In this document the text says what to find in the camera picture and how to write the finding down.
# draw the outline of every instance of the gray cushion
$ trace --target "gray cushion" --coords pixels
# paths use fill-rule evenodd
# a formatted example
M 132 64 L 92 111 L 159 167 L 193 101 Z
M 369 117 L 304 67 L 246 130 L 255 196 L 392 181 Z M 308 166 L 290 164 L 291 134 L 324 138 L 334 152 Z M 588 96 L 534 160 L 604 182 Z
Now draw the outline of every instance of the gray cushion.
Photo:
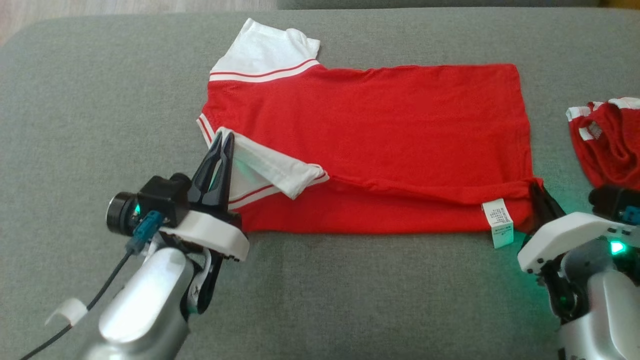
M 599 0 L 276 0 L 278 9 L 382 9 L 439 6 L 598 6 Z
M 564 112 L 638 95 L 640 13 L 411 9 L 85 17 L 36 24 L 0 49 L 0 348 L 16 359 L 88 302 L 124 253 L 104 212 L 154 174 L 191 175 L 208 71 L 247 16 L 321 39 L 328 67 L 515 63 L 534 171 L 567 211 L 590 189 Z M 552 359 L 558 321 L 486 233 L 251 234 L 225 263 L 181 359 Z M 68 359 L 140 265 L 42 359 Z

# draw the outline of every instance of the white sleeve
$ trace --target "white sleeve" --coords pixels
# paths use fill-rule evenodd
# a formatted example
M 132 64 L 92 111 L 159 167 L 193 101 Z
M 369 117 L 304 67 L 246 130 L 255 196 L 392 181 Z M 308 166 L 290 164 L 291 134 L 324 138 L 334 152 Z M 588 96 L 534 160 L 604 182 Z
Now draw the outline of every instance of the white sleeve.
M 320 40 L 297 29 L 280 30 L 247 19 L 227 53 L 211 73 L 262 75 L 295 68 L 315 59 Z

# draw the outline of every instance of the black cable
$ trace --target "black cable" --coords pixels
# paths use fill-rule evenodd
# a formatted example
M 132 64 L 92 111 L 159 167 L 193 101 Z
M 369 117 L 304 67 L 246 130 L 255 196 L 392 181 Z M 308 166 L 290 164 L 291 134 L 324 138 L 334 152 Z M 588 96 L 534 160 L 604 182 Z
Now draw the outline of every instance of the black cable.
M 93 297 L 93 300 L 91 300 L 89 305 L 86 306 L 87 311 L 91 310 L 96 305 L 96 303 L 98 303 L 98 300 L 100 300 L 100 298 L 104 295 L 104 292 L 107 291 L 107 288 L 109 288 L 109 285 L 111 285 L 111 283 L 113 282 L 113 279 L 115 279 L 116 275 L 118 275 L 118 272 L 120 272 L 120 269 L 122 269 L 122 267 L 127 262 L 127 260 L 129 260 L 132 254 L 133 254 L 133 250 L 128 250 L 127 253 L 124 254 L 124 257 L 113 269 L 113 271 L 111 272 L 111 275 L 109 275 L 109 277 L 107 278 L 107 281 L 104 282 L 104 285 L 102 285 L 102 288 L 100 289 L 100 291 L 98 291 L 98 293 Z M 35 354 L 41 352 L 42 350 L 47 348 L 49 345 L 53 344 L 58 339 L 60 339 L 64 334 L 66 334 L 69 330 L 71 330 L 72 327 L 73 326 L 71 326 L 71 324 L 65 326 L 61 331 L 55 334 L 51 339 L 45 341 L 42 345 L 40 345 L 39 347 L 36 347 L 30 353 L 21 357 L 20 360 L 31 359 Z
M 67 331 L 71 330 L 71 328 L 72 328 L 71 324 L 65 326 L 64 329 L 62 329 L 60 332 L 55 334 L 51 339 L 45 341 L 42 345 L 40 345 L 39 347 L 36 347 L 30 353 L 28 353 L 25 356 L 21 357 L 20 360 L 31 359 L 32 356 L 34 356 L 35 354 L 41 352 L 42 350 L 44 350 L 49 345 L 51 345 L 54 342 L 56 342 L 56 340 L 60 339 L 64 334 L 67 333 Z
M 107 288 L 109 287 L 109 285 L 111 285 L 111 282 L 113 281 L 113 279 L 115 279 L 116 275 L 118 275 L 118 272 L 120 272 L 120 269 L 122 269 L 124 264 L 131 257 L 131 255 L 133 255 L 133 250 L 128 250 L 127 253 L 124 254 L 124 256 L 122 257 L 122 260 L 120 260 L 120 262 L 113 269 L 113 271 L 111 272 L 111 275 L 109 275 L 109 278 L 107 278 L 107 281 L 104 282 L 104 285 L 102 285 L 102 288 L 100 289 L 100 291 L 98 291 L 98 293 L 95 294 L 93 300 L 91 300 L 89 305 L 86 306 L 87 311 L 93 309 L 95 304 L 98 302 L 98 300 L 100 300 L 104 292 L 107 291 Z

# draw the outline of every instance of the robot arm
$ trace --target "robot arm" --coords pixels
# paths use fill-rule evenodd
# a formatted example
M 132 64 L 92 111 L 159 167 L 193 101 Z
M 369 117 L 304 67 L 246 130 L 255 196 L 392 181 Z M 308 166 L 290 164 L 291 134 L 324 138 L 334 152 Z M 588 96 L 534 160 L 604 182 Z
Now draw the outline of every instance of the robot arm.
M 132 236 L 140 269 L 101 314 L 97 331 L 78 359 L 173 359 L 193 314 L 208 307 L 224 259 L 244 261 L 249 242 L 241 219 L 227 211 L 233 134 L 218 135 L 193 179 L 154 176 L 137 194 L 119 193 L 107 212 L 109 230 Z M 137 236 L 146 217 L 160 213 L 161 227 Z M 204 256 L 201 265 L 194 260 Z
M 590 196 L 594 210 L 611 218 L 606 219 L 564 215 L 546 192 L 532 190 L 536 212 L 548 222 L 523 245 L 518 262 L 547 287 L 552 311 L 561 319 L 560 360 L 640 359 L 637 208 L 628 196 L 616 196 L 628 190 L 612 191 L 598 189 Z M 617 200 L 603 206 L 602 199 L 611 198 Z

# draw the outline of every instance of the red stripe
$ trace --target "red stripe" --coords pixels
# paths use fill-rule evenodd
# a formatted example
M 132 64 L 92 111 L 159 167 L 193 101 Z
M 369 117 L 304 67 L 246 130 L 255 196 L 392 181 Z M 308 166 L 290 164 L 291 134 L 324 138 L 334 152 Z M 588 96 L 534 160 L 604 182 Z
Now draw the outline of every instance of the red stripe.
M 202 124 L 202 129 L 204 130 L 204 133 L 207 134 L 207 138 L 209 139 L 209 143 L 211 143 L 211 135 L 209 135 L 209 132 L 207 131 L 207 127 L 204 126 L 204 121 L 202 120 L 201 117 L 199 117 L 198 120 L 200 120 L 200 123 Z
M 211 75 L 240 75 L 240 76 L 246 76 L 248 78 L 260 78 L 262 76 L 267 76 L 267 75 L 271 75 L 271 74 L 276 74 L 278 72 L 283 72 L 283 71 L 289 71 L 289 70 L 295 70 L 299 67 L 301 67 L 302 65 L 310 62 L 310 61 L 314 61 L 315 59 L 309 59 L 305 62 L 303 62 L 300 65 L 294 66 L 294 67 L 290 67 L 288 69 L 279 69 L 279 70 L 274 70 L 272 72 L 267 72 L 265 74 L 260 74 L 260 75 L 249 75 L 249 74 L 241 74 L 239 72 L 231 72 L 231 71 L 225 71 L 225 72 L 212 72 Z
M 248 198 L 249 196 L 251 196 L 251 195 L 253 195 L 255 193 L 259 193 L 259 192 L 261 192 L 263 190 L 267 190 L 268 188 L 272 188 L 272 187 L 273 187 L 273 185 L 264 186 L 262 188 L 259 188 L 258 190 L 255 190 L 255 191 L 252 191 L 252 192 L 246 194 L 245 196 L 241 197 L 240 199 L 230 201 L 229 204 L 233 204 L 233 203 L 238 202 L 240 200 L 246 199 L 246 198 Z
M 318 180 L 318 179 L 320 179 L 320 178 L 324 177 L 325 175 L 326 175 L 326 172 L 323 172 L 320 176 L 318 176 L 318 177 L 317 177 L 317 178 L 315 178 L 314 180 Z M 259 193 L 259 192 L 261 192 L 261 191 L 263 191 L 263 190 L 267 190 L 268 188 L 272 188 L 272 187 L 274 187 L 274 186 L 273 186 L 273 185 L 263 186 L 262 188 L 259 188 L 258 190 L 254 190 L 254 191 L 252 191 L 252 192 L 250 192 L 250 193 L 246 194 L 245 196 L 241 197 L 240 199 L 236 199 L 236 200 L 233 200 L 233 201 L 229 201 L 229 204 L 233 204 L 233 203 L 238 202 L 238 201 L 240 201 L 240 200 L 244 200 L 244 199 L 248 198 L 248 197 L 249 197 L 249 196 L 251 196 L 251 195 L 254 195 L 254 194 L 256 194 L 256 193 Z

